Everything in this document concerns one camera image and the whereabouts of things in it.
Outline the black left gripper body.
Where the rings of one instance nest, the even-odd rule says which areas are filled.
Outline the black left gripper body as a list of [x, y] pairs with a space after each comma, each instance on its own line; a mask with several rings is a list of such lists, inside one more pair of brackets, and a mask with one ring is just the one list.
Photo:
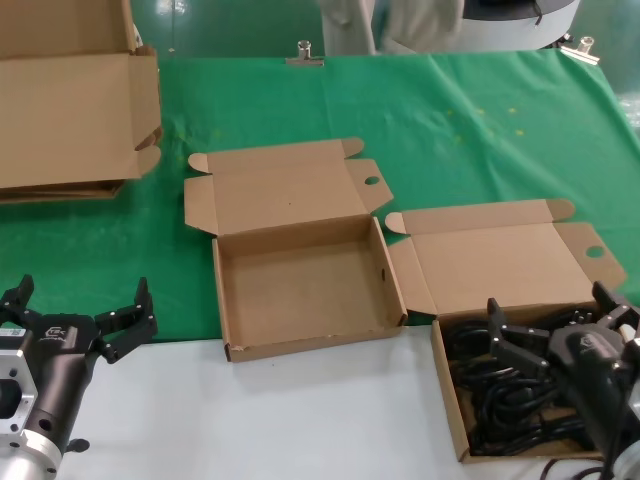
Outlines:
[[79, 314], [26, 314], [32, 339], [27, 359], [37, 399], [26, 428], [55, 445], [66, 445], [89, 385], [98, 354], [94, 319]]

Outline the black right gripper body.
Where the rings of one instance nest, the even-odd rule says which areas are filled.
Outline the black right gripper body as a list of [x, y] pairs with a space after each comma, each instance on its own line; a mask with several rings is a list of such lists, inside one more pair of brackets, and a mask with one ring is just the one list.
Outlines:
[[613, 364], [621, 352], [620, 335], [597, 324], [558, 329], [549, 343], [550, 373], [599, 450], [608, 448], [617, 425], [622, 390]]

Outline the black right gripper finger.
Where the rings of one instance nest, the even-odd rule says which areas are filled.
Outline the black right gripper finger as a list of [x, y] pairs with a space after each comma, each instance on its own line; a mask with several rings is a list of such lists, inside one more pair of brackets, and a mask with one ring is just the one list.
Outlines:
[[598, 325], [610, 330], [617, 330], [623, 325], [639, 329], [639, 308], [626, 297], [609, 290], [602, 282], [593, 284], [592, 295], [601, 313]]
[[487, 301], [490, 354], [525, 376], [546, 376], [550, 332], [512, 325], [494, 298]]

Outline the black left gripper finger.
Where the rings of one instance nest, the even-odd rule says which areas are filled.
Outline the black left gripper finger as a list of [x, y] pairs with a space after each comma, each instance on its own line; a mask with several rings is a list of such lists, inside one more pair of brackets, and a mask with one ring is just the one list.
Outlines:
[[96, 350], [109, 364], [150, 342], [158, 326], [147, 279], [140, 278], [132, 305], [96, 316], [95, 324], [99, 331]]
[[24, 275], [19, 284], [6, 290], [1, 296], [1, 325], [10, 323], [20, 328], [31, 328], [31, 313], [27, 305], [34, 292], [31, 275]]

